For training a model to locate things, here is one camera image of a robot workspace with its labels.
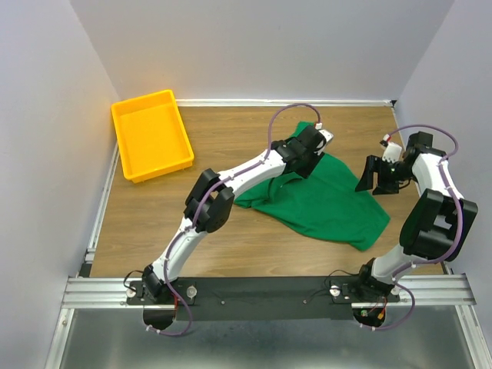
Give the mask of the green t shirt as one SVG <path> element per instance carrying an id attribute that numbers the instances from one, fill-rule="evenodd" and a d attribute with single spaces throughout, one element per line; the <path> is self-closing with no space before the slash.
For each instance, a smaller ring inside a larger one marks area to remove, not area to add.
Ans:
<path id="1" fill-rule="evenodd" d="M 303 236 L 366 251 L 391 218 L 369 193 L 356 192 L 357 184 L 343 161 L 325 154 L 309 178 L 295 173 L 272 178 L 234 203 L 264 213 Z"/>

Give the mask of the yellow plastic tray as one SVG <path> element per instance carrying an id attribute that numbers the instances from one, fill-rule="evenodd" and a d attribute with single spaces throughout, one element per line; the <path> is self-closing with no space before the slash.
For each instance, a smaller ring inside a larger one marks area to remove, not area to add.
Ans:
<path id="1" fill-rule="evenodd" d="M 194 152 L 171 89 L 116 102 L 111 115 L 126 180 L 136 184 L 193 165 Z"/>

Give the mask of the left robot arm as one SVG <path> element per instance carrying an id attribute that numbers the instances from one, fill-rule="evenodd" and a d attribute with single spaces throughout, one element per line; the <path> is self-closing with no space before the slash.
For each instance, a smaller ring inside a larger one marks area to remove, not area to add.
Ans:
<path id="1" fill-rule="evenodd" d="M 178 231 L 161 256 L 145 267 L 144 294 L 155 304 L 165 302 L 185 262 L 201 240 L 220 229 L 229 219 L 234 200 L 254 186 L 295 173 L 308 178 L 333 140 L 320 123 L 307 125 L 299 134 L 270 141 L 257 157 L 225 171 L 201 173 L 185 200 Z"/>

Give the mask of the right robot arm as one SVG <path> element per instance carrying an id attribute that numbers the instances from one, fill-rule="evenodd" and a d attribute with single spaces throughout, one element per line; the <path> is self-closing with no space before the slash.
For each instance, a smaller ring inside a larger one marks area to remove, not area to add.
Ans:
<path id="1" fill-rule="evenodd" d="M 434 148 L 431 134 L 410 135 L 406 147 L 385 135 L 381 145 L 382 156 L 367 156 L 355 190 L 397 194 L 405 182 L 413 181 L 420 197 L 397 245 L 359 270 L 353 285 L 362 301 L 387 297 L 404 275 L 421 265 L 454 260 L 478 213 L 477 204 L 466 200 L 454 185 L 448 169 L 450 155 Z"/>

